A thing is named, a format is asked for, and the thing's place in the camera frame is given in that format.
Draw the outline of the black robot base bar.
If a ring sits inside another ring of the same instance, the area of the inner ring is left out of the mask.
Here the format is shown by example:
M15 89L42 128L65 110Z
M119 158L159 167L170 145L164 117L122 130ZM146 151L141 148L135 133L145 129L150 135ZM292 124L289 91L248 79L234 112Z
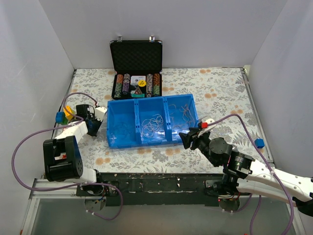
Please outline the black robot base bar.
M222 174L101 173L110 187L78 187L76 194L103 198L106 206L123 205L205 205L228 211L239 208L234 189L222 189Z

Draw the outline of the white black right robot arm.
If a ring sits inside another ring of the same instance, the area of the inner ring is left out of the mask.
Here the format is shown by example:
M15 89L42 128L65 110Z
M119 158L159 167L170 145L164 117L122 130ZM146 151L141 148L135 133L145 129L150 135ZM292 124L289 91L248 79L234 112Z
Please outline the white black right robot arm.
M212 183L208 193L214 196L256 193L292 202L308 216L313 214L313 180L272 168L253 157L234 150L224 138L210 139L208 129L190 128L179 133L185 149L198 149L213 166L223 167L221 181Z

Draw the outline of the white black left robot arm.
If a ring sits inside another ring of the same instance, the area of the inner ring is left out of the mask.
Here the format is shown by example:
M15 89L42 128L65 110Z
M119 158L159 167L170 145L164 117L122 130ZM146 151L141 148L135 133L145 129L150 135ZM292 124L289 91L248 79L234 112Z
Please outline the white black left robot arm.
M72 122L60 135L43 143L45 176L50 182L88 182L87 190L98 196L104 184L97 179L94 169L84 166L78 143L85 135L97 136L107 108L82 104L76 106L76 111L82 122Z

